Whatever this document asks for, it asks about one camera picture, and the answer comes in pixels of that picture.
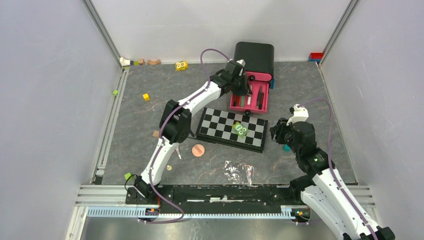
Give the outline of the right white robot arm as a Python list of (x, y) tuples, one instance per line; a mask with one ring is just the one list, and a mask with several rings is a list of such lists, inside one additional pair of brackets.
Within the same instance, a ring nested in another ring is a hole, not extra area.
[(329, 153), (317, 146), (315, 128), (307, 122), (308, 110), (296, 104), (290, 112), (290, 118), (281, 118), (270, 128), (272, 140), (287, 146), (305, 173), (289, 183), (289, 199), (310, 207), (339, 240), (394, 240), (394, 232), (370, 217), (342, 180)]

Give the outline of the red lip gloss tube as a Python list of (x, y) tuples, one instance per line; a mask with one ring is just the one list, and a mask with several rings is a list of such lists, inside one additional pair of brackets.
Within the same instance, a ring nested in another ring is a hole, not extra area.
[(258, 108), (259, 108), (260, 110), (262, 110), (262, 109), (263, 109), (264, 98), (265, 98), (265, 94), (264, 94), (264, 93), (262, 93), (262, 94), (261, 94), (261, 98), (260, 98), (260, 102), (259, 102), (259, 106), (258, 106)]

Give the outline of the beige white makeup pen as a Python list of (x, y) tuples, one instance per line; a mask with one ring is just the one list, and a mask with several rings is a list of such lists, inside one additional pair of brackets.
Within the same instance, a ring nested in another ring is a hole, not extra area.
[(253, 86), (250, 84), (249, 85), (249, 94), (247, 97), (247, 105), (250, 106), (252, 103), (252, 94), (253, 94)]

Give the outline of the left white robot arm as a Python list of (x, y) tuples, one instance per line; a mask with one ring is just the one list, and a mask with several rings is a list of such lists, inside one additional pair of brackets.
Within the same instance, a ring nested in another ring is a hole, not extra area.
[(155, 187), (161, 182), (163, 171), (174, 150), (191, 134), (192, 116), (208, 103), (232, 92), (249, 93), (248, 77), (243, 59), (230, 59), (225, 68), (219, 70), (191, 95), (178, 101), (169, 100), (159, 122), (156, 148), (147, 164), (134, 182), (134, 189), (145, 204), (157, 198)]

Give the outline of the dark red pencil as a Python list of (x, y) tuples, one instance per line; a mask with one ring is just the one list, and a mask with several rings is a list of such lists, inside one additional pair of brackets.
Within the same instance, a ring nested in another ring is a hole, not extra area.
[(238, 96), (234, 95), (234, 97), (233, 97), (233, 101), (232, 101), (232, 106), (233, 106), (233, 107), (236, 107), (236, 106), (237, 106), (237, 104), (238, 104)]

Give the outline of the green tube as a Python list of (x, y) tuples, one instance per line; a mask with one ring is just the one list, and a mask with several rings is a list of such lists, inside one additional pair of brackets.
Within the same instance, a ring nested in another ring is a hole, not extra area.
[(245, 103), (246, 103), (246, 96), (245, 96), (245, 95), (243, 95), (243, 96), (241, 96), (241, 98), (240, 98), (240, 107), (241, 107), (241, 108), (244, 108), (244, 107), (245, 107)]

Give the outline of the black eyeliner pencil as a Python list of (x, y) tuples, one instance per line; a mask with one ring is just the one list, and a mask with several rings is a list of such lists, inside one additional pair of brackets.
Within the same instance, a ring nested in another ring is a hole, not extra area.
[(261, 101), (262, 101), (262, 96), (263, 96), (263, 88), (262, 86), (259, 87), (257, 96), (256, 96), (256, 108), (257, 109), (261, 109)]

